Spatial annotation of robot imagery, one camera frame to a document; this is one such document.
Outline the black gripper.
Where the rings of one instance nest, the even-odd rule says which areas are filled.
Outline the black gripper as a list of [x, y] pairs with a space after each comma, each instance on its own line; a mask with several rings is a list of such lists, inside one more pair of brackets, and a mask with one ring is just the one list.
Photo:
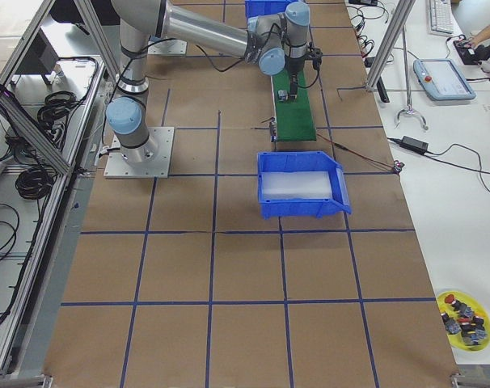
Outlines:
[[303, 71], [306, 61], [311, 61], [313, 69], [319, 73], [322, 64], [321, 54], [304, 54], [299, 58], [288, 57], [285, 60], [285, 68], [289, 75], [289, 100], [295, 100], [298, 96], [298, 75]]

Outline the person hand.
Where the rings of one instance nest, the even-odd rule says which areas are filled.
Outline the person hand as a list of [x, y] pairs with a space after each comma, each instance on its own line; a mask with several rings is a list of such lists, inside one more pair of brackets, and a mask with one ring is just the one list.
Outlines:
[[482, 42], [484, 42], [487, 39], [488, 38], [482, 32], [480, 32], [477, 35], [471, 36], [468, 40], [468, 43], [472, 48], [476, 48], [478, 45], [480, 45]]

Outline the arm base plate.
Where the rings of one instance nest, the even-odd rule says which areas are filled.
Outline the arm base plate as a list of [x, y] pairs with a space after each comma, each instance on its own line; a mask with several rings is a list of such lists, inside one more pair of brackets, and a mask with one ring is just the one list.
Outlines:
[[108, 155], [104, 177], [108, 179], [161, 178], [169, 175], [174, 127], [149, 127], [148, 142], [136, 149], [120, 147], [116, 135], [112, 139], [113, 151]]
[[183, 57], [186, 55], [188, 44], [183, 40], [161, 41], [159, 38], [150, 38], [149, 55]]

